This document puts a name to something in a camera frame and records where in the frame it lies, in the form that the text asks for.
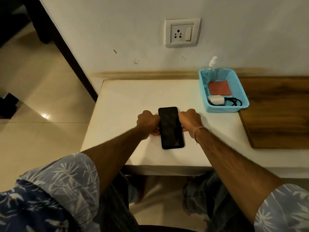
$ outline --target white charger adapter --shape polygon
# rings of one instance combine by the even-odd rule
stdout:
[[[223,105],[224,104],[224,97],[221,95],[211,95],[208,96],[208,100],[213,104],[213,105]]]

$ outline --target smartphone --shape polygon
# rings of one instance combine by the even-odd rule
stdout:
[[[183,134],[177,107],[159,108],[160,133],[163,149],[183,148]]]

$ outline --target desk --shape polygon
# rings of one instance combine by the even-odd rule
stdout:
[[[82,145],[86,150],[136,125],[138,114],[160,107],[194,108],[203,124],[245,157],[282,178],[309,178],[308,150],[255,150],[249,145],[238,113],[207,113],[198,80],[106,80],[103,82]],[[185,147],[163,150],[160,137],[141,141],[126,167],[146,175],[199,175],[211,169],[202,149],[184,133]]]

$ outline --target person's left hand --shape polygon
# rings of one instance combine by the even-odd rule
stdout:
[[[159,115],[153,115],[150,111],[143,111],[142,114],[137,116],[136,126],[146,132],[144,139],[149,137],[149,134],[154,136],[160,135],[159,129],[160,117]]]

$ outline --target black cable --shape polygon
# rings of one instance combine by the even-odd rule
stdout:
[[[208,103],[209,103],[210,105],[212,105],[212,106],[224,106],[224,104],[222,104],[222,105],[214,105],[211,101],[209,101],[209,100],[207,100],[207,101],[208,101]],[[225,101],[231,101],[231,102],[233,103],[232,106],[237,106],[237,101],[240,102],[240,106],[243,105],[242,101],[240,101],[240,100],[237,99],[237,98],[224,98],[224,102],[225,102]]]

